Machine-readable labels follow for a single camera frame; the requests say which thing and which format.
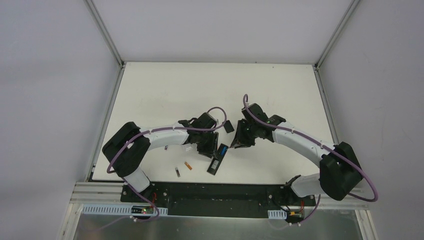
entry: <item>white vent strip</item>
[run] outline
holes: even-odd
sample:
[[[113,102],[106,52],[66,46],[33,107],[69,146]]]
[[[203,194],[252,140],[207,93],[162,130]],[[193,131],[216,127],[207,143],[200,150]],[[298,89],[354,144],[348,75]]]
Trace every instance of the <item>white vent strip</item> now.
[[[95,215],[133,215],[133,216],[151,216],[156,215],[156,209],[153,214],[142,214],[132,213],[132,205],[102,205],[102,204],[85,204],[82,213],[83,214],[95,214]],[[158,207],[159,214],[161,216],[168,215],[168,208]]]
[[[287,213],[283,210],[268,210],[269,219],[286,219]]]

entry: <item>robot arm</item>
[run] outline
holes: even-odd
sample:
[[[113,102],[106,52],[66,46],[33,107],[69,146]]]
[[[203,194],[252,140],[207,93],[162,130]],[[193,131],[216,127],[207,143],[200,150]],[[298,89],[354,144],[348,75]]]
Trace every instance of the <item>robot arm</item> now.
[[[289,129],[291,132],[263,125],[256,121],[246,108],[243,108],[242,113],[245,119],[238,121],[237,132],[231,143],[231,148],[248,148],[255,145],[256,138],[267,139],[270,142],[282,144],[295,150],[319,168],[319,173],[293,177],[284,186],[285,191],[294,193],[299,198],[325,193],[329,197],[341,201],[362,180],[363,177],[357,170],[329,150],[317,146],[300,134],[294,134],[295,127],[284,118],[278,115],[268,117],[256,103],[249,105],[248,110],[260,121]],[[297,133],[306,134],[298,128],[295,130]],[[361,168],[349,144],[342,142],[336,145],[323,140],[318,141],[321,146],[330,147],[331,150],[343,155]]]
[[[150,185],[150,180],[140,167],[147,151],[169,145],[197,144],[198,153],[210,158],[217,151],[218,133],[184,128],[210,129],[216,123],[216,120],[206,112],[199,118],[180,120],[173,125],[159,128],[138,127],[134,122],[127,122],[103,146],[102,152],[110,163],[118,155],[112,164],[114,172],[131,184],[137,192],[142,192]],[[151,130],[163,128],[168,130]],[[119,153],[127,142],[142,133],[146,134],[137,137]]]

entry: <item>orange object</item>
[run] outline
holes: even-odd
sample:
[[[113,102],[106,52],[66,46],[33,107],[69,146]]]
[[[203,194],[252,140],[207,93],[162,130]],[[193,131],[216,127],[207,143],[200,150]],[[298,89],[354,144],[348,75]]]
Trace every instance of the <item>orange object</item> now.
[[[190,166],[190,164],[188,164],[187,162],[184,162],[184,164],[187,166],[188,169],[192,170],[192,166]]]

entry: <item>white table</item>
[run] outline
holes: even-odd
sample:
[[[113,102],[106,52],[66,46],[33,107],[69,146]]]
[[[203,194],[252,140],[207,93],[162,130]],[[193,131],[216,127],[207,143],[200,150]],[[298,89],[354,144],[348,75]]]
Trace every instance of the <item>white table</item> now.
[[[310,65],[128,62],[102,146],[126,122],[140,127],[171,125],[199,117],[214,106],[224,108],[236,128],[243,118],[246,93],[249,103],[259,104],[268,116],[279,115],[312,136],[332,141]],[[219,122],[224,119],[219,110],[211,115]],[[218,144],[230,145],[235,131],[227,134],[221,128],[218,132]],[[186,161],[192,170],[184,165]],[[147,152],[141,168],[151,181],[237,184],[283,184],[295,175],[318,172],[297,152],[260,138],[250,148],[229,149],[215,176],[206,172],[210,163],[195,150],[186,152],[173,145]],[[106,173],[108,164],[101,152],[92,179],[121,180]]]

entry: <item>white wall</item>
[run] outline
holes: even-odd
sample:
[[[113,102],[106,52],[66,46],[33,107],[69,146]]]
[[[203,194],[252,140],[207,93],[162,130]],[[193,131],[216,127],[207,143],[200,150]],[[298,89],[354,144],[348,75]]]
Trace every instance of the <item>white wall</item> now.
[[[0,239],[55,239],[118,65],[82,0],[2,1],[0,34]]]
[[[375,182],[380,239],[423,239],[424,1],[363,0],[321,69],[342,141]]]
[[[315,63],[351,0],[95,0],[125,61]]]

